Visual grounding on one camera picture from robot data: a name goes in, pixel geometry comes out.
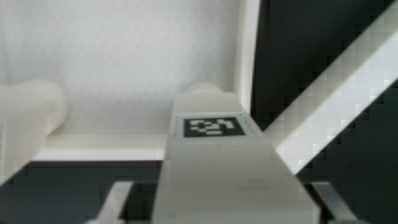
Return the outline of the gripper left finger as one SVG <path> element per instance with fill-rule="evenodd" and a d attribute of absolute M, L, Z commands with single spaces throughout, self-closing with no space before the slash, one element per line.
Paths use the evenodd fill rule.
<path fill-rule="evenodd" d="M 117 181 L 95 217 L 85 224 L 150 224 L 154 183 Z"/>

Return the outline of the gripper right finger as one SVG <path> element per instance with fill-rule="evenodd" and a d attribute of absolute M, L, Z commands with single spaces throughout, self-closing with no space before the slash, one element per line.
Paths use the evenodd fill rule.
<path fill-rule="evenodd" d="M 319 224 L 369 224 L 357 218 L 332 184 L 310 182 L 303 187 L 319 207 Z"/>

